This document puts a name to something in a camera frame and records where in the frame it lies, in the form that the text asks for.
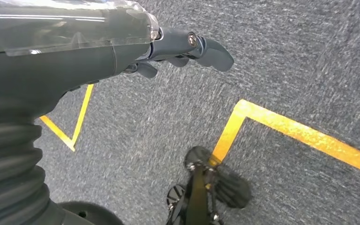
transparent plastic sheet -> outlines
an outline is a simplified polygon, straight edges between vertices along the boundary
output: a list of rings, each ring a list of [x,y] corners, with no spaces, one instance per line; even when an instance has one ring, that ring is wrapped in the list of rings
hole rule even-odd
[[[0,0],[0,44],[9,56],[150,43],[156,18],[127,0]]]

robotic arm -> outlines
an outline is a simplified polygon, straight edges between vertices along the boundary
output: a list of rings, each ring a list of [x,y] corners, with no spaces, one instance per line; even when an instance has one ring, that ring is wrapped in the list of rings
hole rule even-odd
[[[34,119],[83,84],[120,73],[157,74],[149,61],[176,67],[195,60],[229,70],[217,42],[163,28],[125,0],[0,0],[0,225],[91,225],[49,198],[41,128]]]

black wheel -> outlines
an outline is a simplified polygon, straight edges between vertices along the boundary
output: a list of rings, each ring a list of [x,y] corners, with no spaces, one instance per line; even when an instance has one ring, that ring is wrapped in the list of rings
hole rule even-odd
[[[217,168],[215,192],[230,208],[243,209],[252,199],[249,183],[225,165]]]
[[[184,221],[180,218],[180,217],[177,217],[177,219],[175,219],[174,222],[168,222],[166,225],[184,225]]]
[[[178,202],[181,199],[181,197],[184,195],[184,193],[185,193],[185,189],[183,186],[177,184],[174,187],[172,187],[166,196],[167,205],[170,206]]]
[[[187,168],[187,170],[190,170],[190,165],[194,165],[196,163],[209,166],[209,158],[211,154],[212,153],[204,147],[193,147],[185,155],[184,166]]]
[[[59,205],[96,225],[124,225],[111,211],[93,203],[63,202]]]

robotic finger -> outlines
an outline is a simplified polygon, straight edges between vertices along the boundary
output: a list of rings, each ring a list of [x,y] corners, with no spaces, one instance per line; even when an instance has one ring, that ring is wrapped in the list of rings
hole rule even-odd
[[[231,54],[218,42],[191,31],[161,27],[157,39],[151,43],[148,51],[129,65],[124,73],[139,72],[151,78],[158,71],[148,61],[168,61],[176,67],[184,67],[190,59],[221,72],[228,71],[234,64]]]

yellow tape line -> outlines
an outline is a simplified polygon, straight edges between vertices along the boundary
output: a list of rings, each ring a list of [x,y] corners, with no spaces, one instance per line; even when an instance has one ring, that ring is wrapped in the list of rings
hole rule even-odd
[[[360,169],[360,150],[243,99],[236,104],[229,117],[228,123],[214,148],[210,160],[211,164],[216,165],[224,160],[246,117]]]
[[[72,141],[75,145],[76,141],[78,140],[79,134],[81,133],[83,120],[85,119],[86,110],[88,109],[90,97],[92,95],[94,84],[89,84],[88,88],[86,89],[85,98],[83,99],[81,112],[79,113],[78,121],[76,122],[75,131],[73,132]]]
[[[53,123],[53,121],[51,121],[47,116],[41,116],[40,119],[64,142],[64,144],[66,144],[72,151],[75,151],[72,140],[64,134],[64,132]]]
[[[81,111],[79,112],[78,121],[76,122],[75,130],[73,132],[73,137],[70,139],[53,121],[51,121],[47,116],[42,116],[40,119],[43,123],[46,124],[50,130],[53,131],[63,142],[68,146],[72,151],[75,152],[75,144],[78,140],[79,134],[81,133],[83,120],[85,119],[86,110],[88,109],[90,97],[93,91],[93,84],[89,84],[86,89],[85,97],[83,99]]]

